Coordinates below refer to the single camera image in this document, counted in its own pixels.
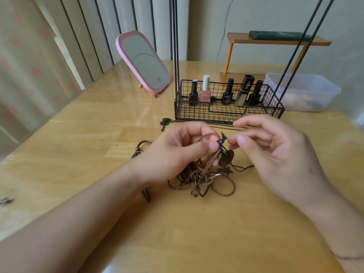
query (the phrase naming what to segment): forearm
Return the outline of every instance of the forearm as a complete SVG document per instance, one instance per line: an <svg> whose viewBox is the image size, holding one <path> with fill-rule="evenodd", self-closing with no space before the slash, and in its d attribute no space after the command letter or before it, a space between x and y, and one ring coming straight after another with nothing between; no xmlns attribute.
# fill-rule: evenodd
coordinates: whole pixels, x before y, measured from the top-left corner
<svg viewBox="0 0 364 273"><path fill-rule="evenodd" d="M77 272L142 187L128 164L114 170L0 242L1 271Z"/></svg>
<svg viewBox="0 0 364 273"><path fill-rule="evenodd" d="M305 214L325 238L347 273L364 272L364 215L337 191Z"/></svg>

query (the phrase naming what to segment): mirror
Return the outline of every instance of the mirror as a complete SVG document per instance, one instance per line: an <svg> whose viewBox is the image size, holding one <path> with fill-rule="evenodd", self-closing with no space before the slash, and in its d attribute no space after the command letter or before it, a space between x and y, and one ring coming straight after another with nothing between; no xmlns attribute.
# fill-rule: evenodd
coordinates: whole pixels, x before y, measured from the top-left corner
<svg viewBox="0 0 364 273"><path fill-rule="evenodd" d="M119 35L116 39L116 48L140 84L147 90L160 92L167 86L168 71L141 32L130 31Z"/></svg>

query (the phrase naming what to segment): gray wall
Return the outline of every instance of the gray wall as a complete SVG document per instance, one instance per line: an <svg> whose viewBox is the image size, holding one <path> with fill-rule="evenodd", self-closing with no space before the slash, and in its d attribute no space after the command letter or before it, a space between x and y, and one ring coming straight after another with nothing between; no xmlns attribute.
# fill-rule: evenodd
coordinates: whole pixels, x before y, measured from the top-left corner
<svg viewBox="0 0 364 273"><path fill-rule="evenodd" d="M321 16L329 0L324 0ZM188 60L225 61L228 32L303 31L318 0L190 0ZM332 106L357 120L364 113L364 0L335 0L318 35L330 47L311 47L300 73L317 73L343 92ZM309 34L318 23L315 18ZM231 62L286 65L293 46L235 44Z"/></svg>

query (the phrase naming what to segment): tangled cord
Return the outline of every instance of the tangled cord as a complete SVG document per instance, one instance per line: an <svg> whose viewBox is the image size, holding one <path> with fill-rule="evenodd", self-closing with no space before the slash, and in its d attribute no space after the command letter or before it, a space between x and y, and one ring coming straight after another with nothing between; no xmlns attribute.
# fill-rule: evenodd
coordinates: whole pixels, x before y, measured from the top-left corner
<svg viewBox="0 0 364 273"><path fill-rule="evenodd" d="M210 135L216 135L216 133L208 133L208 134L204 135L203 137L201 137L198 141L201 141L203 138L210 136ZM184 170L176 176L176 178L180 182L179 188L173 188L171 186L171 183L169 180L168 180L168 186L173 190L181 190L182 187L184 187L185 185L191 184L192 185L191 195L193 195L194 197L198 197L198 196L204 197L210 188L213 192L215 192L216 194L223 196L223 197L228 197L228 196L233 195L236 190L236 185L235 185L234 181L229 177L229 174L232 173L232 171L230 170L230 166L232 166L232 168L234 168L236 171L242 172L246 169L254 167L254 165L250 165L248 167L241 167L241 166L233 165L232 160L234 157L234 151L227 150L222 145L226 139L227 138L224 135L224 133L221 133L221 138L219 137L219 140L217 140L217 143L219 144L219 149L215 153L213 153L212 155L209 155L207 157L206 161L203 161L203 159L200 158L195 162L190 162L184 168ZM139 144L135 148L134 154L131 157L132 159L135 158L136 156L138 156L140 153L142 153L140 146L143 143L151 144L152 142L147 141L147 140L143 140L143 141L139 142ZM216 160L218 160L218 166L213 169L212 167ZM223 177L223 178L229 180L231 182L231 184L233 185L232 191L228 194L223 194L223 193L218 192L213 187L214 180L216 179L216 177ZM200 185L202 185L202 184L207 185L207 188L204 193L201 193ZM150 201L150 195L147 195L147 191L143 190L142 194L147 198L147 200L149 199L149 201Z"/></svg>

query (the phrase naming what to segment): white vertical panel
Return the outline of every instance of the white vertical panel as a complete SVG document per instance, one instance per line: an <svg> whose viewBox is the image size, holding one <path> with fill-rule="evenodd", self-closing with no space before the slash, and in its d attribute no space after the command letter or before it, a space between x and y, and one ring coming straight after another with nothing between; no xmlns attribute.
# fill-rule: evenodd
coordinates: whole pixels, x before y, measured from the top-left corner
<svg viewBox="0 0 364 273"><path fill-rule="evenodd" d="M114 0L114 1L115 1L116 11L118 12L121 33L134 31L136 28L134 21L133 5L131 4L131 0Z"/></svg>
<svg viewBox="0 0 364 273"><path fill-rule="evenodd" d="M103 72L113 65L95 0L79 0Z"/></svg>
<svg viewBox="0 0 364 273"><path fill-rule="evenodd" d="M157 54L161 59L170 60L171 31L169 18L169 0L152 0L152 2Z"/></svg>
<svg viewBox="0 0 364 273"><path fill-rule="evenodd" d="M89 31L87 30L87 26L78 1L62 0L62 2L75 32L78 44L81 47L83 56L89 67L92 78L93 80L96 80L102 75L102 69L100 67L95 48L93 47L93 43L89 35Z"/></svg>
<svg viewBox="0 0 364 273"><path fill-rule="evenodd" d="M66 12L63 9L63 5L60 0L43 0L44 5L47 10L51 14L54 23L56 24L60 35L66 45L68 52L70 53L70 57L75 64L77 72L82 80L82 83L85 87L93 82L93 79L90 75L89 69L83 58L83 54L81 52L80 47L78 46L76 37L71 28L71 24L68 21Z"/></svg>
<svg viewBox="0 0 364 273"><path fill-rule="evenodd" d="M153 19L150 0L133 0L138 31L154 46Z"/></svg>
<svg viewBox="0 0 364 273"><path fill-rule="evenodd" d="M187 60L189 7L190 7L190 0L177 0L179 60Z"/></svg>
<svg viewBox="0 0 364 273"><path fill-rule="evenodd" d="M105 29L107 42L109 43L112 60L114 61L114 64L118 62L121 59L121 56L116 49L115 41L116 38L120 35L119 31L119 24L116 17L116 11L114 8L114 2L113 0L96 0L101 19L102 24Z"/></svg>

